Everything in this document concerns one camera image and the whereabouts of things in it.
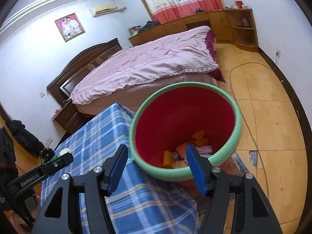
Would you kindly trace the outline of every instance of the framed photo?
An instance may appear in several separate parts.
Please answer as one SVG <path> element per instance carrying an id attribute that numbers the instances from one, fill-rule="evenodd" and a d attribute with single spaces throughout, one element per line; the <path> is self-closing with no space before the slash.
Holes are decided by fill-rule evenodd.
<path id="1" fill-rule="evenodd" d="M 138 34 L 138 30 L 141 28 L 141 26 L 132 26 L 129 28 L 129 32 L 131 36 Z"/>
<path id="2" fill-rule="evenodd" d="M 55 20 L 55 23 L 65 42 L 85 32 L 76 13 Z"/>

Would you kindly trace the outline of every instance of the air conditioner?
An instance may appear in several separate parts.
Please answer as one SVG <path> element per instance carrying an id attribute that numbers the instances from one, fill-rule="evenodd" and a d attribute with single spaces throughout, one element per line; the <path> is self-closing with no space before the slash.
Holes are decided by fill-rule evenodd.
<path id="1" fill-rule="evenodd" d="M 119 11 L 119 10 L 114 4 L 105 4 L 101 6 L 95 6 L 92 9 L 90 9 L 92 17 L 105 15 L 105 14 L 112 13 L 115 11 Z"/>

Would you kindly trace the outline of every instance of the metal screw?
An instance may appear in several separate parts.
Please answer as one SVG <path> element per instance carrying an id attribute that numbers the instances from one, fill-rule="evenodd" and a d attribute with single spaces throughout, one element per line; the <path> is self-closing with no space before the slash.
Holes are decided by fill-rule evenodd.
<path id="1" fill-rule="evenodd" d="M 221 169 L 219 167 L 217 167 L 217 166 L 213 167 L 213 172 L 214 173 L 219 173 L 220 171 L 221 171 Z"/>
<path id="2" fill-rule="evenodd" d="M 93 169 L 93 171 L 94 171 L 95 173 L 100 173 L 102 170 L 103 170 L 103 168 L 100 167 L 100 166 L 97 166 L 97 167 L 95 167 L 95 168 Z"/>
<path id="3" fill-rule="evenodd" d="M 69 178 L 69 174 L 68 173 L 65 173 L 62 175 L 61 177 L 63 180 L 67 180 Z"/>
<path id="4" fill-rule="evenodd" d="M 253 178 L 253 175 L 251 173 L 246 173 L 245 176 L 246 176 L 247 179 L 252 179 Z"/>

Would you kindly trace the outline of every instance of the pink duvet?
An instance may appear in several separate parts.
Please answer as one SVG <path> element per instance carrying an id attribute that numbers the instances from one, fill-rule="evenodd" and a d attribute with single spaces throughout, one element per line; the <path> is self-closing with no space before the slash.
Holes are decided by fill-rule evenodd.
<path id="1" fill-rule="evenodd" d="M 160 78 L 214 71 L 219 66 L 205 44 L 208 31 L 208 26 L 201 26 L 121 50 L 91 71 L 75 87 L 70 99 L 74 104 L 84 105 Z"/>

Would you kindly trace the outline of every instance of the wooden nightstand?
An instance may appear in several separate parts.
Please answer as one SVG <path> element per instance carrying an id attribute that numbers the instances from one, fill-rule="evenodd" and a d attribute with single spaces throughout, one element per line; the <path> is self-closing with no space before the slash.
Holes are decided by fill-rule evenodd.
<path id="1" fill-rule="evenodd" d="M 53 120 L 57 121 L 68 133 L 73 134 L 87 119 L 69 100 Z"/>

